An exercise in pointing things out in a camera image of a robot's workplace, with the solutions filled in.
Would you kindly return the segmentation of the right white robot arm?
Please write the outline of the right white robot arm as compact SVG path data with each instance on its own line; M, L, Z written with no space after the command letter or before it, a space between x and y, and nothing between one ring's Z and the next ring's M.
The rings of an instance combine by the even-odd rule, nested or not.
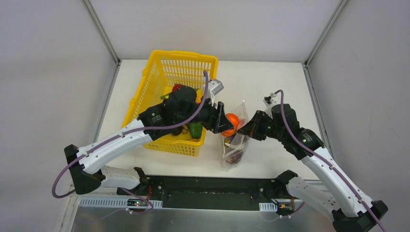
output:
M271 112L257 111L239 133L258 141L278 140L319 178L327 192L312 186L293 171L276 177L277 196L296 197L328 217L337 232L368 232L387 213L387 205L372 200L340 169L315 132L300 126L289 104L274 105Z

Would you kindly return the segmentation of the orange pumpkin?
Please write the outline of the orange pumpkin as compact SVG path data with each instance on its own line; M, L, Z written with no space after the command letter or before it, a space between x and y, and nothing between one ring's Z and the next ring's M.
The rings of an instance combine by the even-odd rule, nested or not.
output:
M230 137L230 136L235 134L236 129L239 125L240 119L236 114L233 114L233 113L227 113L226 116L227 116L228 120L232 123L234 128L222 132L221 135L224 136L224 137Z

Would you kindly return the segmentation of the dark maroon fruit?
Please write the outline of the dark maroon fruit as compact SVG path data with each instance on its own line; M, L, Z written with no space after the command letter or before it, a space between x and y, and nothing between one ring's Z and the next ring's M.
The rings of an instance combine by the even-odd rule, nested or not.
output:
M232 153L228 159L226 160L226 162L228 164L237 164L241 161L242 157L244 155L244 151L243 150L237 150L234 153Z

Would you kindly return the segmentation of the pink peach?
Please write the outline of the pink peach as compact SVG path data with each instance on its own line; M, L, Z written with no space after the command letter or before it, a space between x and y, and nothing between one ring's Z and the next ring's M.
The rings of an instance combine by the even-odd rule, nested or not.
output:
M246 124L246 120L245 119L240 119L239 123L238 123L238 127L241 128L242 126L244 126Z

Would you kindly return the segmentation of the yellow plastic basket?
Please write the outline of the yellow plastic basket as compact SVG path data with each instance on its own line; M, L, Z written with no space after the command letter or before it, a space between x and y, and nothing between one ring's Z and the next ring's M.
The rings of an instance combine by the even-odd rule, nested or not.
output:
M142 78L123 120L125 127L148 107L162 102L162 96L172 91L175 84L183 84L194 89L201 88L205 80L203 71L210 80L216 79L219 60L216 56L188 51L154 50L151 52ZM146 149L176 153L196 157L205 142L206 130L200 139L193 139L189 133L173 136L168 134L151 143Z

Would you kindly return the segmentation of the clear zip top bag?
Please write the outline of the clear zip top bag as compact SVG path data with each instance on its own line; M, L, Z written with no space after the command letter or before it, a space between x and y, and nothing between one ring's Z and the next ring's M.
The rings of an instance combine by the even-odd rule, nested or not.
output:
M247 114L245 101L242 101L241 104L233 109L231 113L236 114L239 119L245 119L246 123L249 121L249 116ZM243 150L244 154L249 145L249 137L235 132L234 135L230 137L224 137L220 135L220 153L218 156L218 161L220 162L222 168L226 171L236 167L237 164L228 164L226 160L228 157L237 150Z

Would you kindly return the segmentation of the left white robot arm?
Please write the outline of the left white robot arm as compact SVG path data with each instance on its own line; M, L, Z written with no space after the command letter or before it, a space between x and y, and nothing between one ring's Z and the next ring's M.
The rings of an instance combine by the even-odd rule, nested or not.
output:
M200 123L214 134L233 129L222 102L214 97L223 90L217 81L203 86L201 102L195 89L180 86L168 98L147 108L136 119L119 131L83 147L68 145L65 157L73 179L75 193L91 193L99 187L124 188L135 195L147 191L147 182L138 168L121 169L107 166L118 156L144 144L171 134L176 128L189 123Z

